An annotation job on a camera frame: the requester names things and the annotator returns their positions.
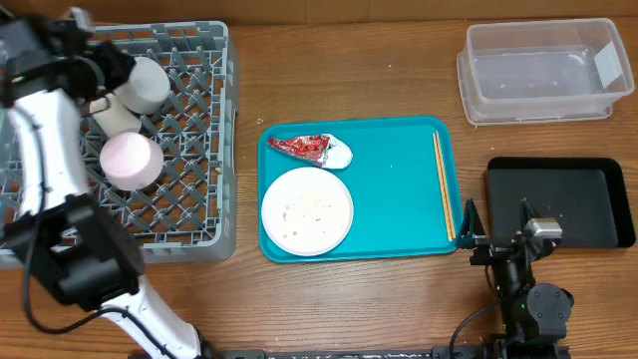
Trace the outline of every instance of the label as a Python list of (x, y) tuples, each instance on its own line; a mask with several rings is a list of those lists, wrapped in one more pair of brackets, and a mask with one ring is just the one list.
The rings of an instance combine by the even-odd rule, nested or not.
[(618, 53), (616, 52), (613, 41), (594, 56), (594, 62), (596, 63), (596, 69), (598, 70), (598, 76), (600, 76), (603, 89), (622, 75), (620, 59), (618, 59)]

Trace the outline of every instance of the black tray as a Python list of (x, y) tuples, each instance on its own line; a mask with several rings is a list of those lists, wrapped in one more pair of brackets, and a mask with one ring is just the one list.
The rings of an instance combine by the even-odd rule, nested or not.
[(520, 230), (520, 200), (563, 229), (561, 246), (630, 247), (636, 232), (622, 169), (611, 159), (494, 158), (486, 173), (491, 233)]

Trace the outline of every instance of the teal tray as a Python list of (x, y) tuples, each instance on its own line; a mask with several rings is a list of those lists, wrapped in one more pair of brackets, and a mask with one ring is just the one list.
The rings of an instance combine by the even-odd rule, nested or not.
[[(278, 263), (393, 258), (446, 254), (448, 241), (432, 134), (438, 131), (446, 163), (455, 227), (461, 227), (462, 201), (448, 128), (433, 117), (278, 125), (259, 139), (259, 244)], [(268, 187), (286, 172), (312, 165), (267, 145), (271, 137), (332, 134), (353, 153), (344, 170), (331, 171), (348, 188), (355, 215), (346, 238), (333, 250), (302, 257), (279, 248), (261, 224)]]

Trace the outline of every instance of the wall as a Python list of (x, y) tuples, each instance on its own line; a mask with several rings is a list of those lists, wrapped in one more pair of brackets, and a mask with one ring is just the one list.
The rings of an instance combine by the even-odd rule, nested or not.
[(72, 6), (97, 21), (222, 20), (230, 25), (638, 15), (635, 0), (5, 0), (16, 13), (60, 16)]

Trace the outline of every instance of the snack wrapper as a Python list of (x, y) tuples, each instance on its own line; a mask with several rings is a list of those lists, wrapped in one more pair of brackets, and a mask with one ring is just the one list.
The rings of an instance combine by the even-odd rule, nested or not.
[(270, 138), (268, 145), (296, 159), (322, 169), (344, 169), (352, 161), (352, 151), (332, 135), (299, 136), (290, 140)]

